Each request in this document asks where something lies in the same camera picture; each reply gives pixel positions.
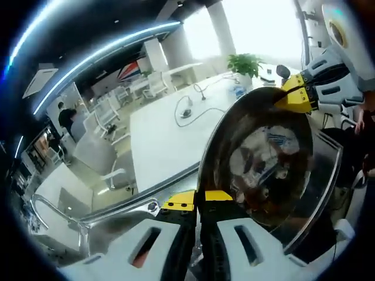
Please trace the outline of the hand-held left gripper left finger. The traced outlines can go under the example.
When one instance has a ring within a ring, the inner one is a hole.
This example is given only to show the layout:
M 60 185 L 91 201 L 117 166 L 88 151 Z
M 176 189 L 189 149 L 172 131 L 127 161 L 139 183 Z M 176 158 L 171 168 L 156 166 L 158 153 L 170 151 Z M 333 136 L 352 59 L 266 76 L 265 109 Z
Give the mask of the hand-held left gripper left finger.
M 196 280 L 196 219 L 193 190 L 149 198 L 81 228 L 84 259 L 59 271 L 66 280 Z

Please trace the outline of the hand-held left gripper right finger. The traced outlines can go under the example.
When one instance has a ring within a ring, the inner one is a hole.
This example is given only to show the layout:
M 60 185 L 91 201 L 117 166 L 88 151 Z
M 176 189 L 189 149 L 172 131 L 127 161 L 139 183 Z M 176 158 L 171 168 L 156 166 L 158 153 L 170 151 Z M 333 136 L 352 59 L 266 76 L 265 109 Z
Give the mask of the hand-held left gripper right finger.
M 208 280 L 312 280 L 307 265 L 223 190 L 200 195 L 200 222 Z

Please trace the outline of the person's right hand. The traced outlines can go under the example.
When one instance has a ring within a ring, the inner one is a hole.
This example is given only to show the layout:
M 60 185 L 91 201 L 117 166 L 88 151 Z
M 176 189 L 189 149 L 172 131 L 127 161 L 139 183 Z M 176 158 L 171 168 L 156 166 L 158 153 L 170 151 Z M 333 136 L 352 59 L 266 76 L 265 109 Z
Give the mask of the person's right hand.
M 365 95 L 354 131 L 357 135 L 374 137 L 374 94 Z

